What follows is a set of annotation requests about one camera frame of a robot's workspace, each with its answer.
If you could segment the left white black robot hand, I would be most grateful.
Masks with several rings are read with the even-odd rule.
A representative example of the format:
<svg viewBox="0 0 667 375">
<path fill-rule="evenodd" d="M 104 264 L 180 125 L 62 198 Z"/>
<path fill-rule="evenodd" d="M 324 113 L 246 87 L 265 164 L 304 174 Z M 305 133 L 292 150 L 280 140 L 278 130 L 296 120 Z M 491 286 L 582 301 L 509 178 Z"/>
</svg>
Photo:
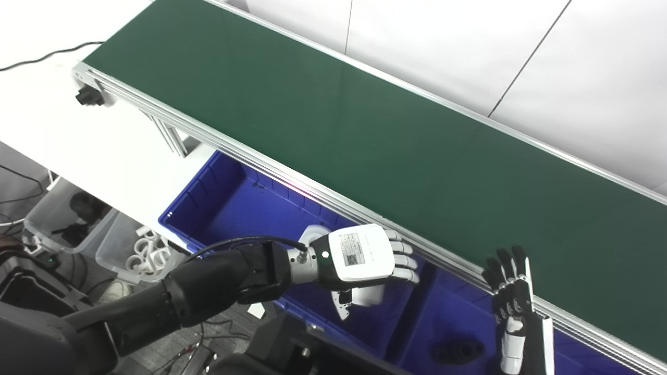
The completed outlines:
<svg viewBox="0 0 667 375">
<path fill-rule="evenodd" d="M 314 282 L 331 292 L 340 320 L 352 306 L 368 308 L 384 300 L 385 284 L 417 285 L 414 249 L 395 230 L 364 224 L 307 237 L 307 261 L 293 272 L 295 283 Z"/>
</svg>

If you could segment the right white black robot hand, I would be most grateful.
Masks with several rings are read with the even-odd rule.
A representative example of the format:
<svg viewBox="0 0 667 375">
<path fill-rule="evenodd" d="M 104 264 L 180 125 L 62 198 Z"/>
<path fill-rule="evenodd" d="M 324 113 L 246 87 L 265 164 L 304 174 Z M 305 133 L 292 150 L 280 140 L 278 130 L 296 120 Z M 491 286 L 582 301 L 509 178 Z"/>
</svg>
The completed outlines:
<svg viewBox="0 0 667 375">
<path fill-rule="evenodd" d="M 555 374 L 553 321 L 535 307 L 529 258 L 520 245 L 498 249 L 481 272 L 496 322 L 493 374 Z"/>
</svg>

